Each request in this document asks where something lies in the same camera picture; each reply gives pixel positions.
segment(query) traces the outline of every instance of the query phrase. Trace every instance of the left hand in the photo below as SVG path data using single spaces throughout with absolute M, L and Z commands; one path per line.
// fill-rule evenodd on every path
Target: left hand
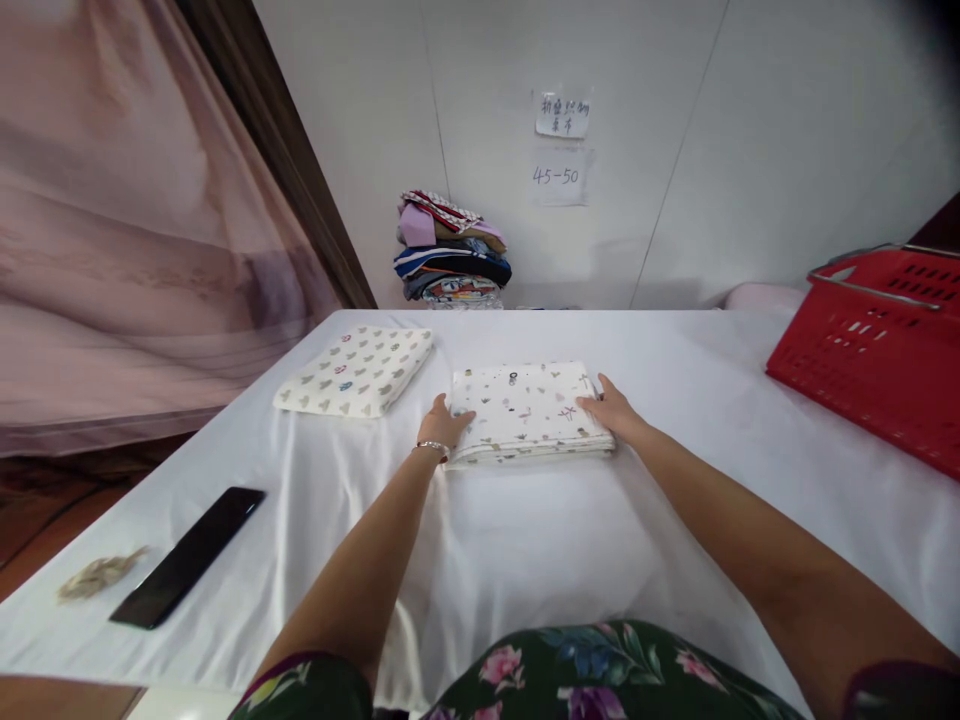
M 460 436 L 464 428 L 477 416 L 472 410 L 459 417 L 453 417 L 447 410 L 446 393 L 440 393 L 433 401 L 433 407 L 420 424 L 420 432 L 417 433 L 417 442 L 442 443 L 451 450 L 460 442 Z

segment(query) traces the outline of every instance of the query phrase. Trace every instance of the red basket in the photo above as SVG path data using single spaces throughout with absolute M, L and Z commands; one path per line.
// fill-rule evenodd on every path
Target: red basket
M 960 257 L 875 250 L 809 279 L 767 374 L 960 480 Z

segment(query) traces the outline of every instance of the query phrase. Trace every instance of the smartphone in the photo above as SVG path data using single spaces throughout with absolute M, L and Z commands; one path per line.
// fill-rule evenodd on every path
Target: smartphone
M 263 501 L 266 493 L 228 488 L 173 550 L 113 611 L 113 622 L 153 630 L 166 620 Z

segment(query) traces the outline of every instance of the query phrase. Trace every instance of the white wall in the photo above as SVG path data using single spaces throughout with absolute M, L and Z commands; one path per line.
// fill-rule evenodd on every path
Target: white wall
M 381 307 L 396 200 L 507 235 L 508 305 L 696 307 L 906 240 L 960 189 L 955 107 L 885 0 L 257 0 Z M 590 205 L 527 196 L 534 95 L 593 86 Z

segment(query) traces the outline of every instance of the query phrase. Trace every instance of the floral skirt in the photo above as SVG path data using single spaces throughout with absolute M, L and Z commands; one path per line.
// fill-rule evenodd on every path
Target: floral skirt
M 946 671 L 884 663 L 855 676 L 844 718 L 960 717 L 948 709 L 960 697 L 958 686 L 958 678 Z M 349 662 L 305 653 L 265 673 L 231 720 L 368 720 L 372 714 L 370 688 Z M 425 717 L 802 716 L 759 683 L 682 638 L 649 623 L 619 621 L 508 635 L 455 681 Z

